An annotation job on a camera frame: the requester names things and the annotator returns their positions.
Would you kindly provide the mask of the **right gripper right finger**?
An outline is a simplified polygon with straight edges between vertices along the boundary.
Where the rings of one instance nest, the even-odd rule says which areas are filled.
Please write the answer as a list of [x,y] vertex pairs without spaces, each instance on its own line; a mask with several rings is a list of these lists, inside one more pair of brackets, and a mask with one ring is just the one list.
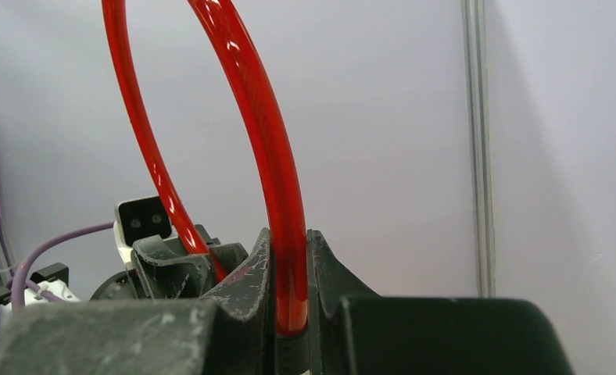
[[571,374],[553,325],[519,299],[383,297],[307,235],[313,374]]

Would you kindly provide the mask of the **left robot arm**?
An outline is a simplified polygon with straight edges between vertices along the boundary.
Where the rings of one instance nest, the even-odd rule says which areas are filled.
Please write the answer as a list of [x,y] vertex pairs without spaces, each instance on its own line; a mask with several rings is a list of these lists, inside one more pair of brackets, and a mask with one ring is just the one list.
[[[207,263],[188,255],[169,229],[125,234],[115,223],[113,233],[125,269],[99,286],[93,301],[198,298],[217,284]],[[12,286],[0,286],[0,329],[13,314]],[[79,300],[69,289],[69,268],[60,262],[32,273],[23,297],[25,305]]]

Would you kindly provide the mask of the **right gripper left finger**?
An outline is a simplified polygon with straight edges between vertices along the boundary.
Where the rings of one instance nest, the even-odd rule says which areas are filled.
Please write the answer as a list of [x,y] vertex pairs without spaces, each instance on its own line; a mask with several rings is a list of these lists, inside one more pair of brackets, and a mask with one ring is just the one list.
[[0,331],[0,374],[263,374],[270,232],[199,298],[37,304]]

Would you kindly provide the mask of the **red cable lock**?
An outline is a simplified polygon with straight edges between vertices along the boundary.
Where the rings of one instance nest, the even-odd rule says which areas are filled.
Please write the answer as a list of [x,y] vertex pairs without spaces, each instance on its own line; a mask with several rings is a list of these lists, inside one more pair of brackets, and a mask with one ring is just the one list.
[[[299,179],[285,124],[267,72],[230,1],[191,7],[222,65],[238,104],[260,175],[275,260],[275,353],[279,374],[303,374],[308,353],[306,224]],[[102,12],[116,78],[138,146],[170,221],[192,254],[208,248],[170,178],[141,96],[129,44],[126,6],[104,1]]]

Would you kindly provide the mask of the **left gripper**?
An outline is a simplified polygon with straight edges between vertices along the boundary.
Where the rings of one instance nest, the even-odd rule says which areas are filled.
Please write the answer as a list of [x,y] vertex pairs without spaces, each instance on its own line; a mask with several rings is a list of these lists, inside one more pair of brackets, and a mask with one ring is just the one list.
[[113,233],[125,270],[100,285],[97,300],[198,298],[218,281],[208,255],[189,255],[176,235],[149,237],[133,248],[124,243],[121,225]]

